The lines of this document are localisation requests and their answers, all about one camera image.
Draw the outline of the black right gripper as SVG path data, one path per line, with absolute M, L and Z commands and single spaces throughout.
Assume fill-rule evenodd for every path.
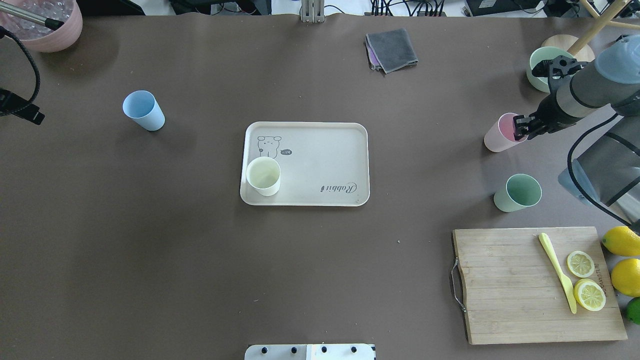
M 559 132 L 591 114 L 590 107 L 578 100 L 571 90 L 571 76 L 587 64 L 587 61 L 558 55 L 554 60 L 543 60 L 536 66 L 536 69 L 544 66 L 548 70 L 550 94 L 529 116 L 513 117 L 514 141 Z

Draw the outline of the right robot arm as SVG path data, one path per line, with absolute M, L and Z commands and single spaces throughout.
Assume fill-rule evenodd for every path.
M 557 133 L 610 106 L 614 114 L 581 134 L 558 178 L 584 202 L 639 232 L 640 38 L 622 35 L 590 62 L 557 55 L 535 64 L 550 93 L 528 116 L 514 118 L 514 137 Z

